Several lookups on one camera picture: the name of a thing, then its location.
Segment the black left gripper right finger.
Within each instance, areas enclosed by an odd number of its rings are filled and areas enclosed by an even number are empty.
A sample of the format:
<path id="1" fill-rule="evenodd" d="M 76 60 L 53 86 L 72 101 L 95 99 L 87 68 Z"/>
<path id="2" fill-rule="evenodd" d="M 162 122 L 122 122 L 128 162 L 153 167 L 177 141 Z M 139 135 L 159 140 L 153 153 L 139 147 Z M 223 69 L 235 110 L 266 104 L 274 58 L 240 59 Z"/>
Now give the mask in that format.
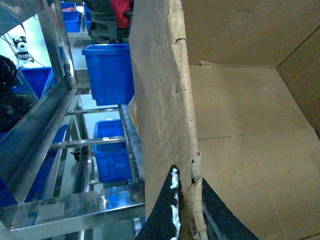
<path id="1" fill-rule="evenodd" d="M 225 203 L 202 180 L 203 217 L 210 240 L 256 240 L 257 237 L 237 218 Z"/>

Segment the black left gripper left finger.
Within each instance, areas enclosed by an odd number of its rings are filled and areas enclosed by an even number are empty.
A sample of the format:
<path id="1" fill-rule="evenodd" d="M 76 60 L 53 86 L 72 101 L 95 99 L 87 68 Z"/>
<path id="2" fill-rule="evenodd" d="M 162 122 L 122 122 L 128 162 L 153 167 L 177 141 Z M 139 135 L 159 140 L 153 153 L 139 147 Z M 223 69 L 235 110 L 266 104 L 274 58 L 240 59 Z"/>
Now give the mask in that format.
<path id="1" fill-rule="evenodd" d="M 180 177 L 172 165 L 137 240 L 177 240 L 180 236 Z"/>

